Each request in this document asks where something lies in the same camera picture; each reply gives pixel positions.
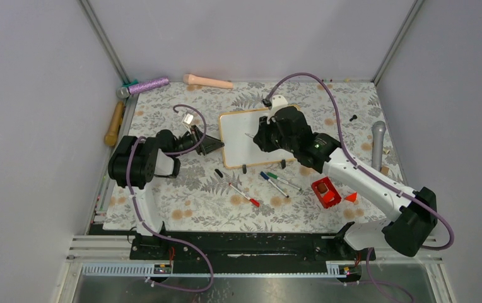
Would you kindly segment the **blue capped marker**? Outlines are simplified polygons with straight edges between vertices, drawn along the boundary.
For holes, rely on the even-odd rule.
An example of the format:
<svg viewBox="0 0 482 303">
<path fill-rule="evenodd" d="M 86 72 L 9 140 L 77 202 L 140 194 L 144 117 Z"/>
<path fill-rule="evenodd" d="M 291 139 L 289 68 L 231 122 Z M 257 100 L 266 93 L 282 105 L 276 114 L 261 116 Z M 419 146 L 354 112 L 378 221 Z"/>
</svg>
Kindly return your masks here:
<svg viewBox="0 0 482 303">
<path fill-rule="evenodd" d="M 272 187 L 274 187 L 280 194 L 282 194 L 284 197 L 289 198 L 290 196 L 285 193 L 266 173 L 260 172 L 260 176 L 268 181 Z"/>
</svg>

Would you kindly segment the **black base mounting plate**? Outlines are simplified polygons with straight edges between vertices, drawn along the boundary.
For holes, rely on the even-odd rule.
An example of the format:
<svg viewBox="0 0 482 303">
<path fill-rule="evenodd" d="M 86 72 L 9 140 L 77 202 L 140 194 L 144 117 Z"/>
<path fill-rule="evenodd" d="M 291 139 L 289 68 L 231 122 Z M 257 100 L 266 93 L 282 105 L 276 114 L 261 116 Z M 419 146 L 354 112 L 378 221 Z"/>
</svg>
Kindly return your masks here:
<svg viewBox="0 0 482 303">
<path fill-rule="evenodd" d="M 138 235 L 135 228 L 105 231 L 92 228 L 93 235 L 121 235 L 130 245 L 130 259 L 164 259 L 181 265 L 183 272 L 214 270 L 286 272 L 321 269 L 325 261 L 360 265 L 374 261 L 376 254 L 367 249 L 356 251 L 336 234 L 277 232 L 175 232 L 161 234 L 177 239 L 166 241 Z"/>
</svg>

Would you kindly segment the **red plastic box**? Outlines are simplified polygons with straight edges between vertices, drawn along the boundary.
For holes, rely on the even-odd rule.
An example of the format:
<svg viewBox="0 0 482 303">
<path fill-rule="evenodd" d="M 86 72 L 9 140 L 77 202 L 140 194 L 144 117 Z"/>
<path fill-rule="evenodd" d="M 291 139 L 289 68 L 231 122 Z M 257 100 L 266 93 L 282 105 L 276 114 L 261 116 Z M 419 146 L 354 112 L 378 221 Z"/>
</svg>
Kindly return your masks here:
<svg viewBox="0 0 482 303">
<path fill-rule="evenodd" d="M 338 193 L 338 190 L 334 187 L 334 184 L 328 177 L 313 182 L 311 188 L 319 203 L 325 209 L 336 206 L 342 201 L 342 197 Z"/>
</svg>

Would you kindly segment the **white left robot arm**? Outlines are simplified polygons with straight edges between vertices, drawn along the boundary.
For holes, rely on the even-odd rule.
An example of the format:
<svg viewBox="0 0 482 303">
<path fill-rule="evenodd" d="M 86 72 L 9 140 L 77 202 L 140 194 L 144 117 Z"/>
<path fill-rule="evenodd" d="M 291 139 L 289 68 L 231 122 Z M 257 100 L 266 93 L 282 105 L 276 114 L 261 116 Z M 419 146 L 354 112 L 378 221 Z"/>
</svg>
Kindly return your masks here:
<svg viewBox="0 0 482 303">
<path fill-rule="evenodd" d="M 204 134 L 197 126 L 191 126 L 182 136 L 175 136 L 167 129 L 153 137 L 123 136 L 107 170 L 119 187 L 129 190 L 137 233 L 152 236 L 164 229 L 164 219 L 151 192 L 152 181 L 176 178 L 181 155 L 195 151 L 204 156 L 224 146 L 224 142 Z"/>
</svg>

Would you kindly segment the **red capped marker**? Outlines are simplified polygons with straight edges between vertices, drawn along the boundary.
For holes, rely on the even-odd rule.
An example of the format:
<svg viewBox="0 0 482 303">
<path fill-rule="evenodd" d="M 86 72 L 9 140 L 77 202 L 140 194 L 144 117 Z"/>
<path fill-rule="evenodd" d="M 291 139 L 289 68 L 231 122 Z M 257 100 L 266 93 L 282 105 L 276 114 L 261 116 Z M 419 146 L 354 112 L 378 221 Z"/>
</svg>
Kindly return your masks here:
<svg viewBox="0 0 482 303">
<path fill-rule="evenodd" d="M 243 191 L 241 191 L 238 187 L 234 186 L 232 183 L 229 183 L 228 184 L 230 188 L 232 188 L 234 191 L 236 191 L 237 193 L 239 193 L 241 196 L 243 196 L 247 201 L 249 201 L 250 203 L 252 203 L 255 207 L 260 207 L 260 203 L 258 202 L 258 200 L 254 199 L 254 198 L 251 198 L 250 196 L 248 196 L 247 194 L 245 194 Z"/>
</svg>

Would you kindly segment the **orange triangular piece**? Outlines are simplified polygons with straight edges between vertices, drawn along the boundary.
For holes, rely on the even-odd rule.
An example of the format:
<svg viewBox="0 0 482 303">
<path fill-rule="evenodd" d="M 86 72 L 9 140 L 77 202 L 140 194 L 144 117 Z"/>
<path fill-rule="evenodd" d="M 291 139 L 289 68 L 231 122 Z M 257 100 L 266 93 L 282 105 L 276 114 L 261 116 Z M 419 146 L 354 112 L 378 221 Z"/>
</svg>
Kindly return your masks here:
<svg viewBox="0 0 482 303">
<path fill-rule="evenodd" d="M 349 201 L 351 203 L 356 203 L 358 198 L 358 193 L 352 193 L 344 198 L 344 200 Z"/>
</svg>

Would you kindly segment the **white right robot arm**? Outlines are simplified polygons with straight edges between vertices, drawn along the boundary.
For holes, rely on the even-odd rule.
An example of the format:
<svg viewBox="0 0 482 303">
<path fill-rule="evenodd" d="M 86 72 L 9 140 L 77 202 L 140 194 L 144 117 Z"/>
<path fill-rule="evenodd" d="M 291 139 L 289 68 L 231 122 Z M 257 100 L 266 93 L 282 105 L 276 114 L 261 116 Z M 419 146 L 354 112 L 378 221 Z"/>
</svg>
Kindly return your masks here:
<svg viewBox="0 0 482 303">
<path fill-rule="evenodd" d="M 379 246 L 413 257 L 438 222 L 437 199 L 431 189 L 414 190 L 366 166 L 337 139 L 313 132 L 294 106 L 261 116 L 253 142 L 263 152 L 290 152 L 303 166 L 342 182 L 383 212 L 383 220 L 349 223 L 339 231 L 342 238 L 335 250 L 341 259 L 351 260 L 360 250 Z"/>
</svg>

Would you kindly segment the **silver toy microphone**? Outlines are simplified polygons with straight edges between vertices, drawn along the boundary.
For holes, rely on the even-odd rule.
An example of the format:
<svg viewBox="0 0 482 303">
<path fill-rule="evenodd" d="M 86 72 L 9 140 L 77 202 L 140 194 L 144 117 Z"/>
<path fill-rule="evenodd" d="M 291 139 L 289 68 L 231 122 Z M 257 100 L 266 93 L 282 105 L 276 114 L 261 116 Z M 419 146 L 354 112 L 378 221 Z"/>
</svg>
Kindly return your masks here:
<svg viewBox="0 0 482 303">
<path fill-rule="evenodd" d="M 377 121 L 372 126 L 372 168 L 380 171 L 384 151 L 384 136 L 386 125 L 384 121 Z"/>
</svg>

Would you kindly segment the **yellow framed whiteboard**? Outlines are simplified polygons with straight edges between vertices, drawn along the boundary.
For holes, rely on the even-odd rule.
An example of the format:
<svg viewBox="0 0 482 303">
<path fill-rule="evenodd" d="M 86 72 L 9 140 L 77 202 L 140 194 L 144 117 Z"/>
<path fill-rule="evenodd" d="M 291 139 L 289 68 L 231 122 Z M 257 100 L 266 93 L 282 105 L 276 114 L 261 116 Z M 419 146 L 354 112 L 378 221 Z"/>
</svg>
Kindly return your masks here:
<svg viewBox="0 0 482 303">
<path fill-rule="evenodd" d="M 227 112 L 219 117 L 219 129 L 223 147 L 223 163 L 228 169 L 294 161 L 294 156 L 284 150 L 271 153 L 263 152 L 245 135 L 256 134 L 259 118 L 265 116 L 268 109 L 253 109 L 238 112 Z"/>
</svg>

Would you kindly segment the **green capped marker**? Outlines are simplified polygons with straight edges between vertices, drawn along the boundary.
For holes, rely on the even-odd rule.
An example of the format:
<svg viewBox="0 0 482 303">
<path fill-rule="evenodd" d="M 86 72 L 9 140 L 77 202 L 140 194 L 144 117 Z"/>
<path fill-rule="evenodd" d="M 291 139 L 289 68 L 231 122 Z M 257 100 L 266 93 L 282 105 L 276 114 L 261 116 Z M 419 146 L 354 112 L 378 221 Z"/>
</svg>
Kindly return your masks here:
<svg viewBox="0 0 482 303">
<path fill-rule="evenodd" d="M 297 186 L 297 185 L 295 185 L 294 183 L 292 183 L 292 182 L 290 182 L 290 181 L 287 181 L 286 179 L 281 178 L 281 177 L 277 176 L 277 175 L 274 174 L 274 173 L 266 172 L 266 174 L 267 174 L 270 178 L 272 178 L 272 179 L 274 179 L 274 180 L 277 180 L 278 182 L 280 182 L 280 183 L 282 183 L 282 184 L 285 184 L 285 185 L 287 185 L 287 186 L 290 186 L 290 187 L 296 189 L 297 191 L 302 191 L 302 188 L 301 188 L 300 186 Z"/>
</svg>

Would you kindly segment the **purple glitter toy microphone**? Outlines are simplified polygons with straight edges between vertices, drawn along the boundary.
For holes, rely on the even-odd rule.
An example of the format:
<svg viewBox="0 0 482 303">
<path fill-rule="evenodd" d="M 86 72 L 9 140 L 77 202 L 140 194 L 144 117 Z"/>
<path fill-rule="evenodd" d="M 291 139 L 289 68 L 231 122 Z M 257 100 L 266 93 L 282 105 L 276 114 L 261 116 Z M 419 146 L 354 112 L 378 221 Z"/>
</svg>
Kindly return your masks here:
<svg viewBox="0 0 482 303">
<path fill-rule="evenodd" d="M 115 94 L 120 99 L 129 98 L 131 95 L 148 92 L 166 86 L 169 83 L 170 80 L 167 77 L 156 78 L 145 82 L 134 80 L 130 84 L 122 85 L 116 90 Z"/>
</svg>

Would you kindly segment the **pink toy microphone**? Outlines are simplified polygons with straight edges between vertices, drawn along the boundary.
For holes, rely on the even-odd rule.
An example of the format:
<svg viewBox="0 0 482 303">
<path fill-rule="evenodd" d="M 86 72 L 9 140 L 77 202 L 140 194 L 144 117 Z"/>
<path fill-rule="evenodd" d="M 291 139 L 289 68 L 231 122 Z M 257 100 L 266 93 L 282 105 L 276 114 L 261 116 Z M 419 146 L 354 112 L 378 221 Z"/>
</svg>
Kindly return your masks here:
<svg viewBox="0 0 482 303">
<path fill-rule="evenodd" d="M 185 74 L 183 76 L 183 82 L 187 85 L 201 85 L 213 88 L 233 89 L 233 83 L 229 81 L 216 80 L 211 78 L 204 78 L 195 76 L 193 74 Z"/>
</svg>

